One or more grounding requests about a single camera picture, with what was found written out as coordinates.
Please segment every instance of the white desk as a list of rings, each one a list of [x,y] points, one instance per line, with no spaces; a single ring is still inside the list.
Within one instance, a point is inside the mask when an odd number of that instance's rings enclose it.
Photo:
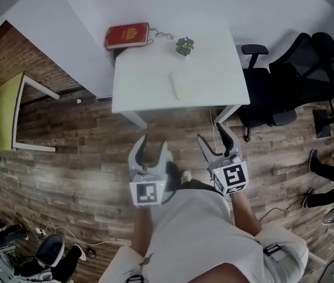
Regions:
[[[113,113],[122,113],[141,128],[135,111],[198,106],[228,106],[216,121],[222,122],[242,104],[249,104],[239,56],[228,24],[218,18],[184,18],[156,26],[175,35],[157,38],[145,47],[129,48],[115,63]],[[194,40],[188,57],[176,53],[179,38]]]

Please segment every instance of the red book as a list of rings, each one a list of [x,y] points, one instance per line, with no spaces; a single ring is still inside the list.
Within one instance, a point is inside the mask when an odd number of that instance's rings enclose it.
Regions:
[[[109,27],[105,47],[110,49],[142,46],[147,44],[148,23]]]

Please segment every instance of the white t-shirt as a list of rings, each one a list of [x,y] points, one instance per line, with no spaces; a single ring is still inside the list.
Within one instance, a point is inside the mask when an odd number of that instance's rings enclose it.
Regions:
[[[218,193],[179,190],[165,205],[151,208],[151,214],[149,262],[141,268],[144,258],[121,247],[99,283],[125,283],[132,275],[149,283],[186,283],[225,263],[236,266],[251,283],[294,283],[304,273],[308,249],[303,239],[273,224],[256,237],[238,229]],[[264,254],[273,245],[280,249]]]

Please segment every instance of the person's foot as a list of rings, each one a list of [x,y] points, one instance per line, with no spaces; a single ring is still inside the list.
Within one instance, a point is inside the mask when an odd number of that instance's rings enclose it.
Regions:
[[[302,202],[302,207],[303,207],[303,208],[308,208],[308,206],[307,206],[308,198],[310,198],[311,195],[313,195],[313,194],[315,194],[315,189],[312,188],[312,187],[310,187],[310,188],[308,189],[308,192],[307,192],[307,193],[304,193],[304,194],[303,194],[303,195],[304,195],[304,199],[303,199],[303,202]]]
[[[77,245],[77,244],[74,244],[74,246],[79,247],[80,251],[82,252],[82,255],[79,257],[79,259],[82,260],[82,261],[86,261],[87,257],[85,256],[85,253],[84,253],[83,249],[79,245]]]
[[[184,183],[184,182],[189,182],[191,181],[191,173],[190,171],[188,170],[185,170],[182,174],[181,174],[181,183]]]
[[[308,161],[308,169],[310,172],[314,172],[315,171],[315,166],[317,165],[317,163],[319,163],[319,159],[318,159],[318,154],[319,152],[316,149],[313,149],[310,152],[309,155],[309,161]]]

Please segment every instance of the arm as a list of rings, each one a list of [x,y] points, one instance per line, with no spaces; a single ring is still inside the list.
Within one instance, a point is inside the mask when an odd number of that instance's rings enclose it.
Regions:
[[[274,282],[299,282],[308,261],[304,239],[276,223],[264,225],[255,239],[263,247],[264,266],[270,271]]]
[[[239,191],[231,195],[235,226],[252,236],[256,236],[262,230],[262,226],[252,212],[249,201],[244,191]]]
[[[251,54],[252,57],[249,61],[248,69],[252,69],[257,61],[257,58],[260,54],[269,54],[269,51],[265,46],[257,45],[257,44],[247,44],[242,46],[243,54]]]
[[[135,250],[142,257],[145,257],[150,246],[153,232],[150,209],[137,209],[133,238],[131,239],[131,249]]]

